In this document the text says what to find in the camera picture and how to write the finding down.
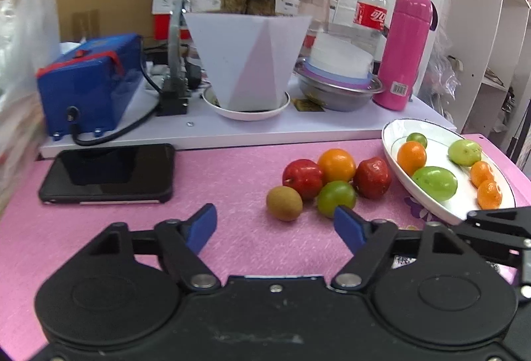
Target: red handle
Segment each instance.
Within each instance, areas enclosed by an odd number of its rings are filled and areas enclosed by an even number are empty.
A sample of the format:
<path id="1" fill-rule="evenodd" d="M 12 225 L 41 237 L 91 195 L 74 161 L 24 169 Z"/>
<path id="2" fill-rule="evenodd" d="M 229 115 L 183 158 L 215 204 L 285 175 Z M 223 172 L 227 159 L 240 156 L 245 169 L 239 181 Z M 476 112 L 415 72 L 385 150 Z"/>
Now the red handle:
<path id="1" fill-rule="evenodd" d="M 78 49 L 75 52 L 74 58 L 69 59 L 68 61 L 60 62 L 60 63 L 52 63 L 49 66 L 40 68 L 37 71 L 37 78 L 40 78 L 46 73 L 49 73 L 52 70 L 56 70 L 58 68 L 68 67 L 68 66 L 80 63 L 82 61 L 88 61 L 90 59 L 97 59 L 97 58 L 103 58 L 103 57 L 109 57 L 113 61 L 114 65 L 116 66 L 116 71 L 118 72 L 118 74 L 120 76 L 125 76 L 124 66 L 121 65 L 121 61 L 120 61 L 120 58 L 118 57 L 118 54 L 116 54 L 116 52 L 114 52 L 113 50 L 108 50 L 105 52 L 98 52 L 96 54 L 89 54 L 89 51 L 86 49 Z"/>

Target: red label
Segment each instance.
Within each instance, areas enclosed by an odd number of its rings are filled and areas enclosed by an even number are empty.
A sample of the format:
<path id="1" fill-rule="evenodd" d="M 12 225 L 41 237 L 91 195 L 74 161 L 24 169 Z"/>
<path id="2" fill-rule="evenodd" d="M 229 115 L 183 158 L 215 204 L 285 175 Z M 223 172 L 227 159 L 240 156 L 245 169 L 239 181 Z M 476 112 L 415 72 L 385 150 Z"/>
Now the red label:
<path id="1" fill-rule="evenodd" d="M 383 31 L 383 23 L 386 20 L 386 15 L 387 9 L 372 6 L 371 4 L 358 3 L 354 23 Z"/>

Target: power cord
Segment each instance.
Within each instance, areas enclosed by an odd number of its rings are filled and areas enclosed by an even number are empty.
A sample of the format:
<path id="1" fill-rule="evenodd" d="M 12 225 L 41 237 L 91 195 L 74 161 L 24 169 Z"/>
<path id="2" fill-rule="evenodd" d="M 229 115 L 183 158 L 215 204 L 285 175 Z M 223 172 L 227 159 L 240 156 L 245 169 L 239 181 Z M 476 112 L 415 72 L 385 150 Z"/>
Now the power cord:
<path id="1" fill-rule="evenodd" d="M 141 66 L 141 69 L 142 69 L 142 75 L 144 76 L 145 80 L 147 80 L 147 82 L 155 89 L 155 91 L 160 96 L 160 93 L 161 93 L 160 87 L 153 81 L 152 78 L 149 77 L 149 75 L 145 71 L 144 63 L 142 61 L 140 62 L 140 66 Z M 70 124 L 70 134 L 72 135 L 72 140 L 74 141 L 75 144 L 77 144 L 77 145 L 79 145 L 81 147 L 92 147 L 92 146 L 95 146 L 95 145 L 100 145 L 102 143 L 113 141 L 113 140 L 119 138 L 120 136 L 123 136 L 126 133 L 129 133 L 130 131 L 136 129 L 138 126 L 142 125 L 148 119 L 150 119 L 150 117 L 153 114 L 155 114 L 155 112 L 157 111 L 157 109 L 159 107 L 159 103 L 160 103 L 160 99 L 157 102 L 157 104 L 153 107 L 153 109 L 151 109 L 149 112 L 147 112 L 147 114 L 145 114 L 142 118 L 139 118 L 135 122 L 131 123 L 129 126 L 124 127 L 122 130 L 119 130 L 118 132 L 114 132 L 114 133 L 112 133 L 110 135 L 104 136 L 103 138 L 96 138 L 96 139 L 91 139 L 91 140 L 79 139 L 79 135 L 81 134 L 81 131 L 80 131 L 78 123 L 76 123 L 76 121 L 78 120 L 79 115 L 80 115 L 79 114 L 79 110 L 75 106 L 70 106 L 66 110 L 66 117 L 67 117 L 68 121 L 71 122 L 71 124 Z"/>

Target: pink table surface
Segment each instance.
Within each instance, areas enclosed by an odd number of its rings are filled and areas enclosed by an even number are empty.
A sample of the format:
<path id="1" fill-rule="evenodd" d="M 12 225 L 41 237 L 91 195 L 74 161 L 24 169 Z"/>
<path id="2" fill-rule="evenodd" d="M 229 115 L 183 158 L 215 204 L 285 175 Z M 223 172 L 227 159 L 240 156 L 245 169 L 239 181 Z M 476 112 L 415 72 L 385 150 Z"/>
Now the pink table surface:
<path id="1" fill-rule="evenodd" d="M 531 182 L 493 144 L 478 141 L 513 187 L 518 206 L 531 204 Z M 266 192 L 281 184 L 283 168 L 298 158 L 317 159 L 329 148 L 349 151 L 357 162 L 380 155 L 379 140 L 181 151 L 176 154 L 174 196 L 162 205 L 42 205 L 37 190 L 49 161 L 35 162 L 0 221 L 0 346 L 15 360 L 45 344 L 33 299 L 39 286 L 85 243 L 112 222 L 131 230 L 165 219 L 187 219 L 205 203 L 218 210 L 218 230 L 201 258 L 223 281 L 230 274 L 333 276 L 350 258 L 332 222 L 307 205 L 294 223 L 266 214 Z M 358 199 L 367 220 L 389 219 L 422 228 L 436 219 L 394 180 L 379 201 Z"/>

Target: smartphone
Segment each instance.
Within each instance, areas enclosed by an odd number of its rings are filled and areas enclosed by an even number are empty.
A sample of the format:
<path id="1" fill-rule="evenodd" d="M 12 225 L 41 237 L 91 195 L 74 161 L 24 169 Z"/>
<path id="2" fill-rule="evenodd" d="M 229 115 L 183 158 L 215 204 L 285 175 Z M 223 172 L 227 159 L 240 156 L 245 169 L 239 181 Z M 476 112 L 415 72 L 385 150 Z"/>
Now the smartphone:
<path id="1" fill-rule="evenodd" d="M 173 195 L 169 144 L 61 151 L 39 198 L 45 204 L 162 203 Z"/>

